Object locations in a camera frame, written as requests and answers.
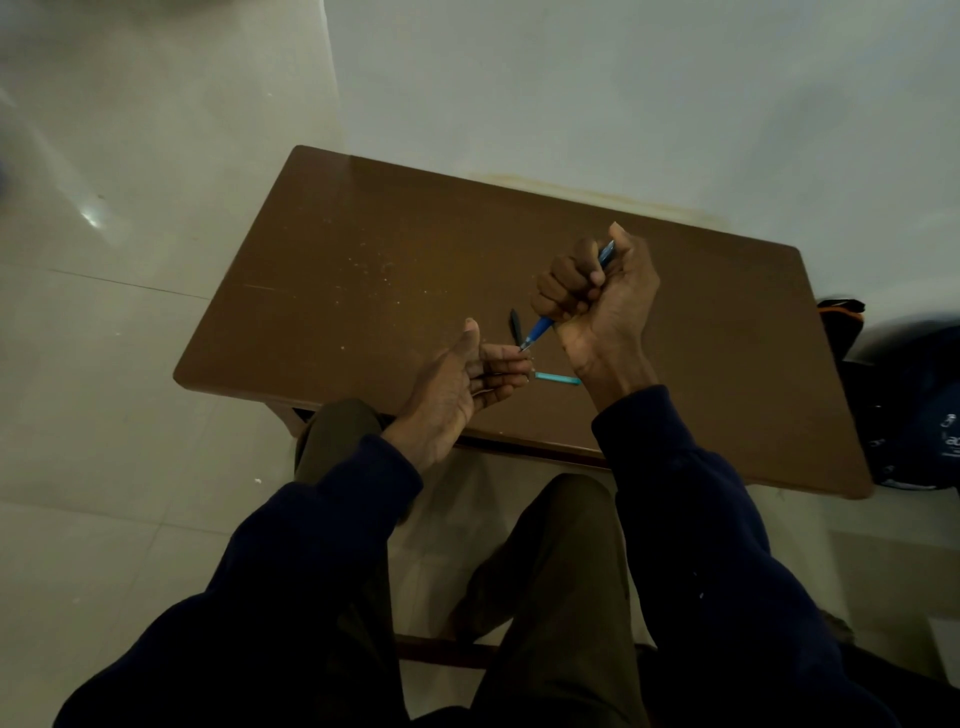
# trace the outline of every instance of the white wall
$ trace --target white wall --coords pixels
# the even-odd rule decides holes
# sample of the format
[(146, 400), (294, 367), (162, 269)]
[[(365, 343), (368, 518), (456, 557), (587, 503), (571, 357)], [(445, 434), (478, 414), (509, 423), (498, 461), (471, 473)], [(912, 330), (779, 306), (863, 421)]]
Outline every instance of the white wall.
[(795, 245), (874, 335), (960, 319), (954, 0), (325, 6), (353, 154)]

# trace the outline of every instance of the tiled floor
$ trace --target tiled floor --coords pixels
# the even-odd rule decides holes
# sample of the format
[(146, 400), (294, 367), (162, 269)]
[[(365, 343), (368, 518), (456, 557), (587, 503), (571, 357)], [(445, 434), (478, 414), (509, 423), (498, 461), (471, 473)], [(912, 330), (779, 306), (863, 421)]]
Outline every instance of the tiled floor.
[[(0, 3), (0, 723), (62, 700), (292, 474), (265, 407), (171, 374), (289, 149), (340, 148), (316, 0)], [(436, 634), (560, 468), (455, 452), (390, 542), (396, 626)], [(599, 475), (610, 483), (608, 476)], [(955, 494), (753, 488), (774, 551), (881, 649), (936, 671), (960, 616)], [(645, 630), (636, 608), (635, 636)], [(470, 670), (402, 666), (411, 713)]]

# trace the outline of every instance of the ballpoint pen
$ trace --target ballpoint pen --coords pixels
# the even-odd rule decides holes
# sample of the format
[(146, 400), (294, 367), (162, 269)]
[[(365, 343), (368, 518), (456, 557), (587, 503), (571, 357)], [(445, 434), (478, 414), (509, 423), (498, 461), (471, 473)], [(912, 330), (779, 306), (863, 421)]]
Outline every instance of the ballpoint pen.
[[(616, 252), (616, 245), (611, 240), (607, 245), (604, 246), (604, 249), (600, 251), (600, 255), (597, 257), (597, 260), (600, 262), (601, 268), (606, 268), (607, 263), (609, 263), (613, 254)], [(534, 327), (530, 329), (530, 333), (527, 334), (527, 338), (523, 340), (523, 343), (520, 345), (520, 350), (524, 351), (529, 349), (537, 339), (539, 339), (546, 330), (552, 327), (554, 324), (553, 319), (549, 316), (543, 316), (539, 321), (534, 324)]]

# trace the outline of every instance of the navy blue sweatshirt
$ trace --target navy blue sweatshirt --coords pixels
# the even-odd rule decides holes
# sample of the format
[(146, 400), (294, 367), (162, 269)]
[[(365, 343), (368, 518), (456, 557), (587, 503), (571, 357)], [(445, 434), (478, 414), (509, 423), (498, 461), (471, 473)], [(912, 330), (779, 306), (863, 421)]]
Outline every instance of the navy blue sweatshirt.
[[(593, 433), (616, 478), (643, 616), (684, 686), (684, 722), (897, 725), (846, 677), (742, 481), (697, 448), (664, 387), (608, 407)], [(320, 483), (283, 486), (233, 534), (206, 590), (77, 689), (56, 725), (310, 724), (336, 618), (421, 487), (372, 436)]]

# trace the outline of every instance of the tabletop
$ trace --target tabletop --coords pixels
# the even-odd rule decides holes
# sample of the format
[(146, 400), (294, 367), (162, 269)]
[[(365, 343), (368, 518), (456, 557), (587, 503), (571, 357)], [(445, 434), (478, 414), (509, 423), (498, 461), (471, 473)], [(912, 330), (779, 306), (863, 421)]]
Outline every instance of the tabletop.
[[(524, 330), (536, 275), (611, 222), (648, 240), (660, 292), (644, 349), (698, 443), (747, 482), (873, 490), (800, 253), (792, 247), (309, 147), (293, 150), (180, 360), (187, 389), (395, 414), (471, 316)], [(554, 332), (538, 370), (571, 375)], [(531, 382), (468, 441), (603, 465), (582, 386)]]

